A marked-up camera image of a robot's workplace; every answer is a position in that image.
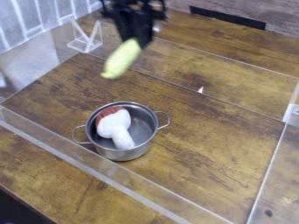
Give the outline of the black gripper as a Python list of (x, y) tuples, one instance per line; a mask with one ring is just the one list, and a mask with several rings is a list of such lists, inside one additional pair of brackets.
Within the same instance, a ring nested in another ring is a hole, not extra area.
[[(166, 0), (99, 0), (102, 3), (102, 15), (111, 18), (118, 12), (141, 12), (133, 16), (134, 37), (142, 48), (146, 48), (154, 39), (154, 21), (167, 20), (169, 12)], [(122, 41), (133, 38), (133, 30), (127, 16), (115, 15), (114, 22)]]

